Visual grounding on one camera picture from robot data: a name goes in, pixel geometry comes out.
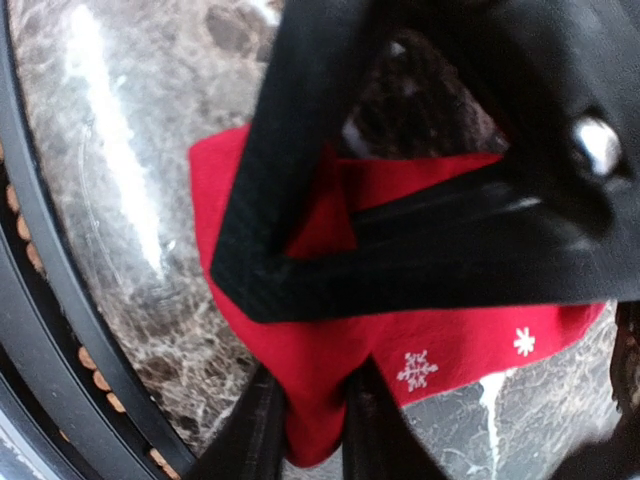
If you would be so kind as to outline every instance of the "silver bolt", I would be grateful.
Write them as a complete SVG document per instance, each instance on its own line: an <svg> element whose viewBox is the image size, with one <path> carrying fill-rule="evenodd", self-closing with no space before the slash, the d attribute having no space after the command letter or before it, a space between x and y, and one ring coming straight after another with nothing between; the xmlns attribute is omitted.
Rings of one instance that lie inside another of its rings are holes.
<svg viewBox="0 0 640 480"><path fill-rule="evenodd" d="M598 177L609 175L622 157L622 145L616 132L603 120L582 117L573 126L573 141L586 165L580 165Z"/></svg>

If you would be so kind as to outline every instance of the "cork piece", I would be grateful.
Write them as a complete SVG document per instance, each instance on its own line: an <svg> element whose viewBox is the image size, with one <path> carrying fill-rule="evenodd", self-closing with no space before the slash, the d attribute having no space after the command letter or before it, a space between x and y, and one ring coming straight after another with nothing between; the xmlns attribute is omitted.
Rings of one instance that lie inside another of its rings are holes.
<svg viewBox="0 0 640 480"><path fill-rule="evenodd" d="M88 368L89 370L96 370L98 368L85 347L80 347L78 350L78 360L80 360L84 368Z"/></svg>
<svg viewBox="0 0 640 480"><path fill-rule="evenodd" d="M167 463L164 457L160 455L160 452L158 452L155 448L151 449L151 451L149 452L149 456L153 459L154 462L156 462L156 465L162 468L164 473L166 473L171 480L180 480L180 475L178 475L178 472L171 468L171 465Z"/></svg>
<svg viewBox="0 0 640 480"><path fill-rule="evenodd" d="M13 185L7 186L7 203L9 204L9 208L13 210L14 213L18 213L20 211L18 196L16 195L16 189Z"/></svg>
<svg viewBox="0 0 640 480"><path fill-rule="evenodd" d="M120 403L120 400L118 400L118 397L116 397L115 393L113 392L107 393L107 400L109 401L109 403L111 404L111 406L116 412L124 413L126 411L122 403Z"/></svg>
<svg viewBox="0 0 640 480"><path fill-rule="evenodd" d="M93 372L93 383L95 383L96 387L98 387L103 392L111 391L111 387L109 387L109 384L98 370Z"/></svg>
<svg viewBox="0 0 640 480"><path fill-rule="evenodd" d="M38 273L44 273L42 260L40 259L40 255L38 255L38 251L33 243L27 245L27 257L29 257L31 265L33 265L33 268L35 268Z"/></svg>
<svg viewBox="0 0 640 480"><path fill-rule="evenodd" d="M27 222L25 222L24 217L20 215L18 217L18 222L16 223L18 227L18 235L23 240L30 242L31 241L31 232L29 231L29 227L27 227Z"/></svg>

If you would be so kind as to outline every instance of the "red fabric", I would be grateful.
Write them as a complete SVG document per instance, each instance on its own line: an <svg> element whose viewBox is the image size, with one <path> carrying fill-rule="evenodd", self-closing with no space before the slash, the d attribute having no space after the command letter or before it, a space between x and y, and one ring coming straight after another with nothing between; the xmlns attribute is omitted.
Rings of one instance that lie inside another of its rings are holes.
<svg viewBox="0 0 640 480"><path fill-rule="evenodd" d="M190 151L196 237L218 308L287 393L288 457L294 464L314 465L337 447L345 412L343 380L371 354L397 402L405 405L553 355L580 339L602 311L602 305L426 310L321 323L256 324L208 273L246 135L246 127L227 131ZM498 160L488 154L404 162L345 160L327 152L309 213L291 240L289 254L310 257L355 248L350 212Z"/></svg>

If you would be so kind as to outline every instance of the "snowflake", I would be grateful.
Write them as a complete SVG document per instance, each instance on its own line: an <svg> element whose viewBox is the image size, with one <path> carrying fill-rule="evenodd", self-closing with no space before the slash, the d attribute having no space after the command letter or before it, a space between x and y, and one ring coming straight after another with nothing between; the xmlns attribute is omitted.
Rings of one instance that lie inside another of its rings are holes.
<svg viewBox="0 0 640 480"><path fill-rule="evenodd" d="M422 353L407 353L404 359L406 360L404 370L398 372L397 378L409 384L409 392L426 387L427 375L438 371L437 365L427 361L426 350Z"/></svg>
<svg viewBox="0 0 640 480"><path fill-rule="evenodd" d="M529 334L529 327L525 327L524 330L516 328L516 335L518 335L518 338L513 341L513 347L518 349L518 355L526 357L533 352L536 337L532 337Z"/></svg>

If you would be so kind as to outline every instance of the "marble countertop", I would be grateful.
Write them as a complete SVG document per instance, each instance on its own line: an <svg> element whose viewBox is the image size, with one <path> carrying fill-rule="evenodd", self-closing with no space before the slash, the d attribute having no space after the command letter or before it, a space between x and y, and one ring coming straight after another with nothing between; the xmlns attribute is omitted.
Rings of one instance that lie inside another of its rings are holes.
<svg viewBox="0 0 640 480"><path fill-rule="evenodd" d="M150 394L198 453L229 414L253 359L203 278L186 152L249 120L282 0L9 4L42 174L75 260ZM406 56L383 62L350 120L366 143L347 135L347 144L392 157L502 150L455 69L421 41L398 40L402 51L424 52L410 59L419 60L413 87L421 103L401 103L420 106L414 113L428 134L405 145L397 130L381 140L367 128L371 111L388 105L381 95L406 87L380 81ZM614 333L608 312L572 349L410 406L409 422L453 478L541 478L581 439L615 423ZM337 478L338 464L336 457L311 472L288 467L287 476Z"/></svg>

